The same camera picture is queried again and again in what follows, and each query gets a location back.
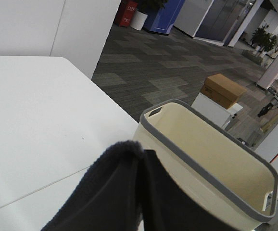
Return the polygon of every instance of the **white planter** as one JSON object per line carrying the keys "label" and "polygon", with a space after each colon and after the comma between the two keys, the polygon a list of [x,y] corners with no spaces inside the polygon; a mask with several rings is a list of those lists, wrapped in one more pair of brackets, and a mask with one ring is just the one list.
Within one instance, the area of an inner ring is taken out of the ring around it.
{"label": "white planter", "polygon": [[130,22],[130,26],[136,30],[142,30],[142,27],[147,19],[148,15],[141,13],[136,9],[135,14]]}
{"label": "white planter", "polygon": [[265,54],[266,54],[266,52],[265,51],[263,51],[263,52],[261,52],[261,54],[259,55],[261,58],[263,58],[264,56],[265,56]]}
{"label": "white planter", "polygon": [[260,46],[256,46],[253,51],[253,54],[257,54],[257,52],[260,50],[260,48],[261,48]]}

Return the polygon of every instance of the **black cloth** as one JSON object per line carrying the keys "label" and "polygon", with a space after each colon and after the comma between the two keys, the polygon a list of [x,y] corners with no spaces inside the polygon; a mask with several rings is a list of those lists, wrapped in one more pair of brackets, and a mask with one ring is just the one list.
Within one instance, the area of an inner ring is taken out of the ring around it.
{"label": "black cloth", "polygon": [[234,231],[171,179],[155,151],[137,142],[108,148],[42,231]]}

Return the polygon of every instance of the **blue cabinet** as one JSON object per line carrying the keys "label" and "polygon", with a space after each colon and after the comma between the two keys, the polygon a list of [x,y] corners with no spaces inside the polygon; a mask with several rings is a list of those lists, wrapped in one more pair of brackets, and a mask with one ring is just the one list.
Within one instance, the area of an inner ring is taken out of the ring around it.
{"label": "blue cabinet", "polygon": [[152,32],[169,34],[185,0],[168,0],[158,11],[148,9],[148,15],[143,27]]}

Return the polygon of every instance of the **floor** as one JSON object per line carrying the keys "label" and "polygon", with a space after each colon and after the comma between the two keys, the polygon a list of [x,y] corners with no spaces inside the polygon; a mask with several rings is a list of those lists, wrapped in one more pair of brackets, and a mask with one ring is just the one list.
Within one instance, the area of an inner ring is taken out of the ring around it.
{"label": "floor", "polygon": [[162,36],[113,25],[92,81],[139,121],[144,109],[171,98],[192,104],[204,80],[221,73],[247,89],[239,101],[243,109],[226,130],[256,146],[260,127],[278,109],[257,117],[272,95],[255,85],[265,69],[240,51],[191,39],[176,28]]}
{"label": "floor", "polygon": [[254,48],[251,46],[247,45],[246,42],[238,40],[234,46],[235,49],[242,49],[242,50],[249,50],[249,51],[254,51]]}

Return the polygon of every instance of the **brown box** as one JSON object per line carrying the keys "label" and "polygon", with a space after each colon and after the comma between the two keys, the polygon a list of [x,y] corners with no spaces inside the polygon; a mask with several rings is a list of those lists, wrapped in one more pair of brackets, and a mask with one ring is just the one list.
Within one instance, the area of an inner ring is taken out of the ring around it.
{"label": "brown box", "polygon": [[245,91],[246,89],[241,85],[222,74],[217,74],[209,76],[205,80],[200,92],[220,106],[228,109],[239,100]]}

